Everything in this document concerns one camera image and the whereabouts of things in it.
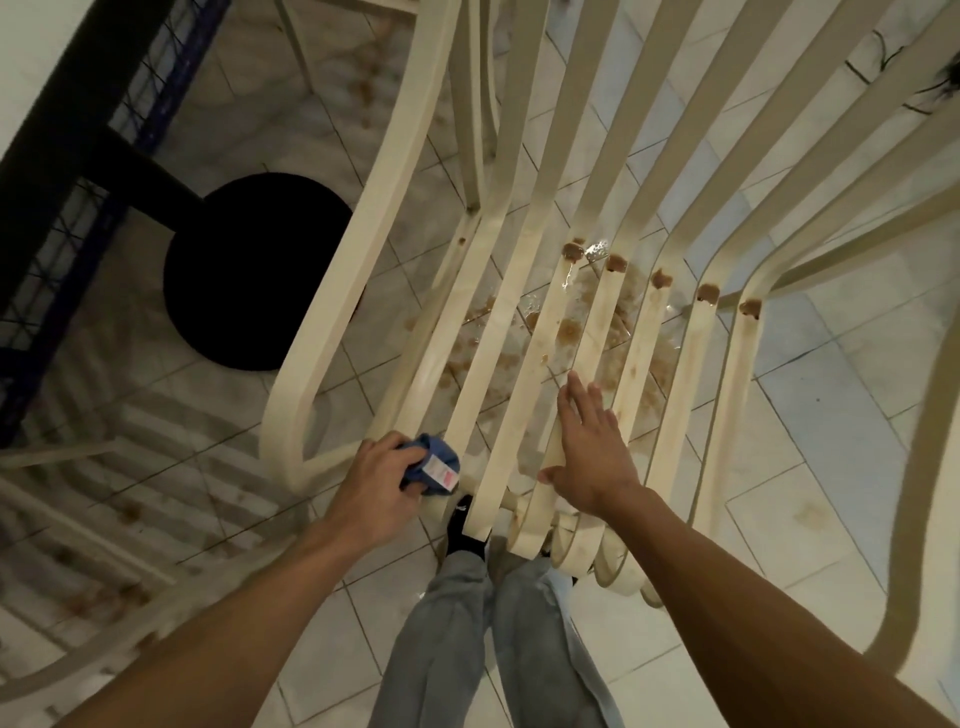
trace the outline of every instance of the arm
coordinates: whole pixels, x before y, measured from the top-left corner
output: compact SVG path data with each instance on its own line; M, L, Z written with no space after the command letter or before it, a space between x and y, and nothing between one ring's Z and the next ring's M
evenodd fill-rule
M730 726L952 725L641 487L596 385L571 374L558 408L566 464L540 478L623 539Z
M321 521L273 564L149 649L60 722L63 728L246 728L300 633L353 563L414 518L400 491L425 455L392 432L364 441Z

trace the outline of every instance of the wire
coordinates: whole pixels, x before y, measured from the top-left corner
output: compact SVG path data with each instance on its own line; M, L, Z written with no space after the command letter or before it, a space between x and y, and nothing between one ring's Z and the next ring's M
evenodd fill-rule
M906 46L905 46L905 45L902 45L900 48L898 48L896 51L894 51L893 53L891 53L891 54L888 56L888 55L887 55L887 39L886 39L885 37L883 37L883 33L881 33L880 31L878 31L878 30L876 30L876 29L874 29L874 30L872 31L872 33L873 33L873 35L876 36L876 38L880 41L880 73L883 73L883 72L887 69L887 66L890 65L890 61L892 61L894 58L896 58L896 57L903 51L903 49L906 48ZM853 65L851 62L849 62L849 61L843 61L843 63L844 63L844 64L850 69L850 71L852 71L852 72L856 75L856 77L857 77L858 79L860 79L860 81L862 81L864 84L870 85L870 84L872 83L872 81L871 81L870 79L868 79L866 76L864 76L863 73L861 73L860 70L859 70L855 65ZM938 84L935 84L935 85L932 85L932 86L928 86L927 88L921 88L919 91L914 91L914 95L919 94L919 93L927 93L928 91L933 91L933 90L935 90L935 89L937 89L937 88L940 88L941 86L947 85L949 82L950 82L950 78L949 78L949 76L948 76L947 78L943 79L943 80L942 80L940 83L938 83ZM900 104L900 105L901 105L902 107L904 107L905 109L909 109L909 110L911 110L911 111L915 111L915 112L917 112L917 113L921 113L921 114L923 114L924 116L929 116L929 115L932 113L932 111L926 111L926 110L924 110L924 109L918 109L917 107L911 106L910 104Z

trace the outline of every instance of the person's left hand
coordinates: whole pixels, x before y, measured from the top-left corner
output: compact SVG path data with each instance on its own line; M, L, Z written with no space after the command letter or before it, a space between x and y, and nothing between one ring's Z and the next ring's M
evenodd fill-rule
M386 544L417 515L422 483L400 490L408 466L427 454L423 448L396 449L409 438L388 432L379 442L364 440L322 520L359 552Z

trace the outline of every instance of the hand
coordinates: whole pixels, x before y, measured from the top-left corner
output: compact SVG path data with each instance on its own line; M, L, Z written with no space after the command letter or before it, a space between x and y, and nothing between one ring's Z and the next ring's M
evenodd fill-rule
M557 413L566 464L544 468L537 480L551 483L574 508L608 521L617 495L640 487L616 415L603 408L600 387L591 383L584 389L572 370L557 396Z
M389 432L377 443L364 440L324 515L322 523L361 554L386 544L417 515L423 484L410 483L401 491L400 480L426 450L396 449L407 440L399 432Z

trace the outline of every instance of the person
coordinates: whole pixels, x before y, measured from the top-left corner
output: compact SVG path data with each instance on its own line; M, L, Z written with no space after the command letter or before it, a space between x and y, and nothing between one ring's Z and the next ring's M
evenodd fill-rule
M539 477L623 539L730 726L951 725L641 487L595 384L585 388L571 374L558 409L565 465ZM364 442L323 519L60 725L250 726L300 633L350 566L416 517L418 489L400 490L399 482L425 452L396 449L404 440L392 432ZM482 545L450 530L443 566L396 639L370 726L462 725L491 625L515 728L621 728L572 628L565 607L570 578L538 558L494 592Z

